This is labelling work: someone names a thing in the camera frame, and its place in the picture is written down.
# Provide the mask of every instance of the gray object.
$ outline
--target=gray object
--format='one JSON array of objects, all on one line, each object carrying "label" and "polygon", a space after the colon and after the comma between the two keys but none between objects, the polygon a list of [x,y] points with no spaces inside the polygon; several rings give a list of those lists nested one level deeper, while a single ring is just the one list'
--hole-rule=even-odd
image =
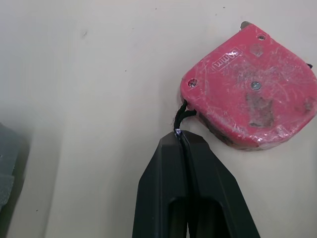
[{"label": "gray object", "polygon": [[18,135],[0,123],[0,210],[10,197],[14,177],[12,172],[20,148]]}]

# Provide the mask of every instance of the dirt stain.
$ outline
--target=dirt stain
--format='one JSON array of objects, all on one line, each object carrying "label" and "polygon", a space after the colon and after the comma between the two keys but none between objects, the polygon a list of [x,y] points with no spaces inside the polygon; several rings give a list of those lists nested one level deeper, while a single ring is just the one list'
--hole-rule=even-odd
[{"label": "dirt stain", "polygon": [[249,106],[250,126],[270,127],[273,125],[272,99],[264,99],[257,93],[247,93],[246,101]]}]

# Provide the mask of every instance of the screw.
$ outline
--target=screw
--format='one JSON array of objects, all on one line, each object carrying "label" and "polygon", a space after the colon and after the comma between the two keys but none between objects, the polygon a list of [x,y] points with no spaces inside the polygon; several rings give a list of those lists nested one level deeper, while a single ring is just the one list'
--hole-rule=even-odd
[{"label": "screw", "polygon": [[251,88],[254,90],[259,90],[261,88],[261,84],[259,82],[254,81],[251,83]]},{"label": "screw", "polygon": [[259,39],[260,41],[264,41],[264,40],[265,40],[265,35],[259,35],[259,36],[258,36],[258,39]]},{"label": "screw", "polygon": [[193,78],[193,79],[189,80],[189,82],[188,82],[189,87],[193,88],[196,85],[197,85],[197,79]]}]

